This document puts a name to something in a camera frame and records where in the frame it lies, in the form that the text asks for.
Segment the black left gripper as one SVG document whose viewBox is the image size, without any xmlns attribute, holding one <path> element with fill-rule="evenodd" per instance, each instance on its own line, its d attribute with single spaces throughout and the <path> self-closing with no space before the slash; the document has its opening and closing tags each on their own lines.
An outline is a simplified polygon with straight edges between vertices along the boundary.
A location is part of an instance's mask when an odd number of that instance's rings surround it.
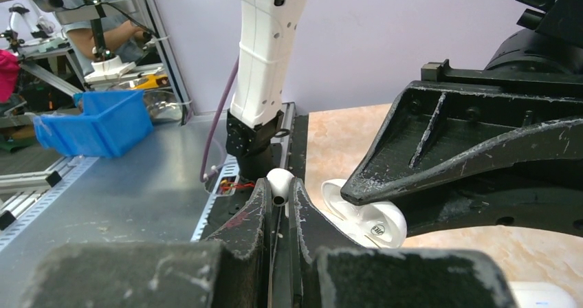
<svg viewBox="0 0 583 308">
<path fill-rule="evenodd" d="M 516 1 L 527 6 L 521 29 L 485 69 L 448 60 L 421 68 L 423 81 L 395 99 L 344 199 L 396 200 L 490 172 L 581 187 L 582 0 Z"/>
</svg>

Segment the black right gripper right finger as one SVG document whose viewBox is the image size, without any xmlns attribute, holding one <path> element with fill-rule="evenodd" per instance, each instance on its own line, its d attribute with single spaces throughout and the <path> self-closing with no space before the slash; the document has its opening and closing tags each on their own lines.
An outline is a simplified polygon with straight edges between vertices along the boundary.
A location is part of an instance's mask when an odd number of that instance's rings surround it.
<svg viewBox="0 0 583 308">
<path fill-rule="evenodd" d="M 289 185 L 295 290 L 303 307 L 515 307 L 497 264 L 476 250 L 357 244 Z"/>
</svg>

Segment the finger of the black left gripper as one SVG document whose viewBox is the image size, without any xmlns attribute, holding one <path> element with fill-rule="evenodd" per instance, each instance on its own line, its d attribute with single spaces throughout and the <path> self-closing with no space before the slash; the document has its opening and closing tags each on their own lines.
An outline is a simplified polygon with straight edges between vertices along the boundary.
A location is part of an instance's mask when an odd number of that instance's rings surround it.
<svg viewBox="0 0 583 308">
<path fill-rule="evenodd" d="M 410 237 L 479 226 L 582 236 L 582 161 L 516 164 L 394 198 Z"/>
</svg>

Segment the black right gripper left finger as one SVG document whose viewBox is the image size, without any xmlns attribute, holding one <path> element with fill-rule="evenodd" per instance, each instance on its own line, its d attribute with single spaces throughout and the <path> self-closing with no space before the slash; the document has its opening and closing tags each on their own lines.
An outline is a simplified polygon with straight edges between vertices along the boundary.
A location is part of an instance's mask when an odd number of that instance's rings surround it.
<svg viewBox="0 0 583 308">
<path fill-rule="evenodd" d="M 208 238 L 70 243 L 37 266 L 22 307 L 266 307 L 270 186 Z"/>
</svg>

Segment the white earbud case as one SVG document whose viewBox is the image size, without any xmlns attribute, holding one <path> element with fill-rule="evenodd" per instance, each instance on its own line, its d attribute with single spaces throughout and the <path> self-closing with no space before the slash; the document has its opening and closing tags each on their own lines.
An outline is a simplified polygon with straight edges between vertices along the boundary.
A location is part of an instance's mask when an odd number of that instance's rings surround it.
<svg viewBox="0 0 583 308">
<path fill-rule="evenodd" d="M 390 201 L 353 205 L 340 194 L 345 183 L 344 179 L 330 179 L 321 185 L 326 206 L 322 213 L 327 220 L 361 246 L 400 248 L 407 237 L 403 212 Z"/>
</svg>

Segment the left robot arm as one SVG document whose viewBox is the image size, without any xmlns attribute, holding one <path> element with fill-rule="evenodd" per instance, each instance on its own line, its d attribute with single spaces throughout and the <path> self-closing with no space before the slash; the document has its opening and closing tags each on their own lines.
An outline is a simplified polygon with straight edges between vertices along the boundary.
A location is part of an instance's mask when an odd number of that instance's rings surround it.
<svg viewBox="0 0 583 308">
<path fill-rule="evenodd" d="M 485 69 L 424 65 L 349 178 L 323 183 L 334 224 L 387 247 L 479 226 L 582 235 L 582 0 L 517 1 L 520 30 Z M 268 160 L 270 140 L 306 3 L 241 0 L 227 150 L 278 199 L 289 175 Z"/>
</svg>

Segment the white oval charging case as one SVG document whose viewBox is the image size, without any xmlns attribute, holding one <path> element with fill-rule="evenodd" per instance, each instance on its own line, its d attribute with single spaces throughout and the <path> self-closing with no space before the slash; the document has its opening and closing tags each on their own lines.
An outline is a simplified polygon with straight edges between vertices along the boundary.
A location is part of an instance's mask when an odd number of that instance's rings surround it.
<svg viewBox="0 0 583 308">
<path fill-rule="evenodd" d="M 520 282 L 509 283 L 514 299 L 521 308 L 576 308 L 575 299 L 563 288 L 552 283 Z"/>
</svg>

